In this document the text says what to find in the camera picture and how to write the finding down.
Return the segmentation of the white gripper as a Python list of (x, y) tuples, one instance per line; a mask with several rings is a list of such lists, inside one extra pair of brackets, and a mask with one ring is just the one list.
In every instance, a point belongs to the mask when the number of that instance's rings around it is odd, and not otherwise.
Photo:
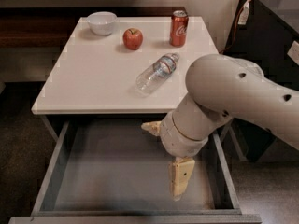
[(162, 122), (145, 122), (141, 128), (154, 136), (160, 135), (165, 150), (175, 157), (168, 164), (169, 188), (173, 200), (178, 201), (188, 187), (195, 165), (194, 158), (187, 157), (195, 156), (208, 138), (192, 140), (183, 135), (175, 126), (173, 111), (169, 112)]

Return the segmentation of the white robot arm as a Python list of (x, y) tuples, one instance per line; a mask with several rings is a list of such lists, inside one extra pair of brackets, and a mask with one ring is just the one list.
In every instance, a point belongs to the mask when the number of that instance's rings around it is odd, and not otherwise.
[(299, 149), (299, 91), (267, 79), (256, 63), (209, 54), (195, 60), (185, 77), (187, 94), (163, 120), (141, 128), (161, 138), (174, 157), (170, 193), (179, 200), (188, 187), (194, 156), (219, 127), (237, 118), (259, 126)]

